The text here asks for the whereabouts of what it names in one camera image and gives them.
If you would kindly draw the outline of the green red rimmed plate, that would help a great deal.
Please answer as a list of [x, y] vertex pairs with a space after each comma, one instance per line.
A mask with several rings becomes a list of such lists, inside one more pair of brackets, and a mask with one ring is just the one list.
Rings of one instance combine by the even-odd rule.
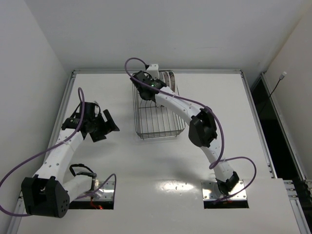
[[170, 87], [170, 76], [169, 76], [169, 72], [167, 72], [167, 71], [161, 71], [161, 73], [162, 73], [162, 76], [163, 76], [163, 81], [164, 81], [164, 83], [166, 83], [166, 85], [168, 86], [168, 87]]
[[176, 78], [173, 71], [169, 71], [169, 78], [170, 78], [170, 88], [173, 92], [176, 92]]

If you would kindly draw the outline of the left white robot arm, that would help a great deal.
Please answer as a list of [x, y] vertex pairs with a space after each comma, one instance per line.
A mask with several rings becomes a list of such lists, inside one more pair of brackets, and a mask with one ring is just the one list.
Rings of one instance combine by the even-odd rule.
[[113, 131], [119, 131], [119, 128], [108, 110], [95, 114], [94, 108], [87, 108], [67, 118], [43, 165], [21, 184], [27, 215], [62, 218], [71, 202], [94, 196], [102, 188], [96, 184], [96, 173], [78, 172], [67, 182], [64, 182], [64, 176], [75, 151], [87, 135], [97, 142], [106, 139], [106, 135]]

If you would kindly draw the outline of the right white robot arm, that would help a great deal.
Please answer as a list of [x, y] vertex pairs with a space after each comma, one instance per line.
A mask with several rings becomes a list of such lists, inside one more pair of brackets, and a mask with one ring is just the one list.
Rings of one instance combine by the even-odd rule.
[[186, 122], [189, 140], [203, 151], [210, 162], [209, 169], [214, 171], [219, 191], [228, 195], [239, 177], [223, 157], [224, 133], [215, 114], [203, 104], [177, 95], [161, 81], [150, 85], [141, 82], [135, 87], [143, 100], [166, 107]]

